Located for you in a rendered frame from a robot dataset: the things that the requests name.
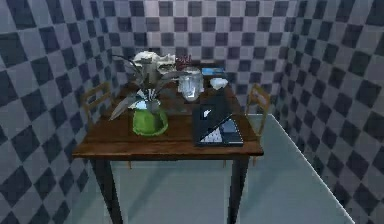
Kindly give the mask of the clear glass jar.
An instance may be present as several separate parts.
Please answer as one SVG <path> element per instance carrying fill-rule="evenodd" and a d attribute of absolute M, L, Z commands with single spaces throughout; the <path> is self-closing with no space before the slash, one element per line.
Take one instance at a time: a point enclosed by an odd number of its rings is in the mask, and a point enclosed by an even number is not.
<path fill-rule="evenodd" d="M 186 67 L 183 72 L 178 80 L 178 91 L 187 101 L 195 101 L 204 91 L 203 75 L 197 67 Z"/>

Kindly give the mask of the black open laptop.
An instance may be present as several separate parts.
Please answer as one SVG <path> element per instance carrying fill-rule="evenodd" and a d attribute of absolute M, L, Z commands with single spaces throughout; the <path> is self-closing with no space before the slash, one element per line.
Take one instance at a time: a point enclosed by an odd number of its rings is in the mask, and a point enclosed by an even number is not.
<path fill-rule="evenodd" d="M 193 142 L 197 147 L 242 147 L 244 142 L 224 95 L 209 97 L 192 112 Z"/>

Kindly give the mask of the brown wooden table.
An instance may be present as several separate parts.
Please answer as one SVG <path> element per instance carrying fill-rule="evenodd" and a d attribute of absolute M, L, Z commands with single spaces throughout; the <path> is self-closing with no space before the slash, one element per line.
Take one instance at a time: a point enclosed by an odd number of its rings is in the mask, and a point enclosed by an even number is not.
<path fill-rule="evenodd" d="M 72 156 L 91 162 L 112 224 L 124 224 L 111 168 L 113 161 L 177 160 L 232 162 L 227 224 L 236 224 L 249 159 L 262 156 L 264 151 L 260 137 L 243 113 L 232 89 L 226 87 L 224 92 L 234 112 L 232 119 L 237 123 L 243 139 L 242 146 L 195 146 L 192 132 L 192 110 L 196 107 L 194 103 L 185 104 L 183 112 L 169 115 L 168 129 L 155 137 L 139 136 L 133 132 L 131 112 L 125 112 L 114 121 L 110 121 L 104 114 L 89 129 L 82 143 L 72 151 Z"/>

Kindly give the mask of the small white bowl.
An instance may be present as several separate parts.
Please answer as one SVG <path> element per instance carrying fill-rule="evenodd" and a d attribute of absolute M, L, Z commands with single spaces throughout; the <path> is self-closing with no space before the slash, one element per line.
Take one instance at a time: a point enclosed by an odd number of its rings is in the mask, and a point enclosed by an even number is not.
<path fill-rule="evenodd" d="M 228 80 L 224 78 L 212 78 L 210 80 L 210 85 L 213 89 L 219 90 L 221 88 L 224 88 L 228 84 Z"/>

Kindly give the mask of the house plant in green pot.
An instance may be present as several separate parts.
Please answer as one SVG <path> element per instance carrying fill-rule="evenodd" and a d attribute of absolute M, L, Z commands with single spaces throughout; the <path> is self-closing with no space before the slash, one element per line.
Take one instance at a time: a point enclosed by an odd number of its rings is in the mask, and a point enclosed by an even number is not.
<path fill-rule="evenodd" d="M 118 55 L 118 58 L 126 60 L 133 70 L 131 83 L 138 89 L 129 93 L 114 109 L 109 120 L 117 118 L 122 112 L 122 108 L 133 110 L 132 129 L 133 132 L 141 136 L 157 136 L 164 133 L 168 128 L 168 118 L 162 107 L 161 96 L 174 100 L 177 92 L 168 88 L 170 83 L 174 83 L 184 74 L 182 71 L 174 70 L 163 74 L 156 84 L 149 84 L 143 75 L 142 69 L 135 65 L 133 59 Z"/>

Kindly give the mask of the blue book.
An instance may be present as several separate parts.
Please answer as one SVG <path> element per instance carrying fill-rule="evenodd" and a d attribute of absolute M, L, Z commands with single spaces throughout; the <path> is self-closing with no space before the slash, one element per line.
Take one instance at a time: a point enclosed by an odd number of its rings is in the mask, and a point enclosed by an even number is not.
<path fill-rule="evenodd" d="M 204 76 L 219 75 L 224 73 L 225 71 L 223 68 L 202 68 L 202 74 Z"/>

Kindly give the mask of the dark red spiky object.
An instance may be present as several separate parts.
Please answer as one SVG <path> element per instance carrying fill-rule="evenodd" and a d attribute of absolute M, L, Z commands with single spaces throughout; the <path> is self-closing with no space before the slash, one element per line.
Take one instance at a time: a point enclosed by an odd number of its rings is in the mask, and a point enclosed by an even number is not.
<path fill-rule="evenodd" d="M 175 59 L 175 66 L 178 71 L 183 70 L 191 64 L 191 56 L 180 56 Z"/>

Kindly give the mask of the white crumpled sculpture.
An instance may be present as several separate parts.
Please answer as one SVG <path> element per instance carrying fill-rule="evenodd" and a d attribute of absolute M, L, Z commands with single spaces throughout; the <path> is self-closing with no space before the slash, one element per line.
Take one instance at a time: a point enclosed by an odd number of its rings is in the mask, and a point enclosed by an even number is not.
<path fill-rule="evenodd" d="M 175 55 L 159 56 L 151 51 L 139 52 L 133 58 L 133 62 L 142 69 L 145 80 L 149 84 L 156 84 L 163 74 L 174 70 L 175 61 Z"/>

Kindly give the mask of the brown wooden chair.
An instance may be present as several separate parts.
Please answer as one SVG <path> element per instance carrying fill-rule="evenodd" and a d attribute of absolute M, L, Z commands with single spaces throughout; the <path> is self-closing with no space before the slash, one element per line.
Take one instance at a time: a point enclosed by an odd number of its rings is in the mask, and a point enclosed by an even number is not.
<path fill-rule="evenodd" d="M 114 153 L 119 142 L 128 142 L 128 137 L 133 134 L 132 114 L 126 112 L 127 106 L 122 108 L 123 112 L 115 119 L 109 120 L 115 107 L 123 100 L 122 94 L 127 91 L 124 88 L 114 102 L 110 85 L 102 83 L 81 96 L 81 104 L 87 116 L 88 132 L 85 139 L 72 152 L 73 158 L 106 158 L 122 160 Z M 97 122 L 92 119 L 92 111 L 101 107 L 105 102 L 110 107 L 100 112 Z"/>
<path fill-rule="evenodd" d="M 227 97 L 229 106 L 233 111 L 231 119 L 237 125 L 244 141 L 245 149 L 256 149 L 259 154 L 262 155 L 261 137 L 265 127 L 268 110 L 271 105 L 269 94 L 258 84 L 254 84 L 246 97 L 245 110 L 241 109 L 240 103 L 230 87 L 224 88 L 224 94 Z M 259 125 L 251 124 L 252 114 L 250 113 L 250 108 L 252 105 L 256 107 L 256 110 L 260 109 L 262 111 L 260 114 L 261 121 Z"/>

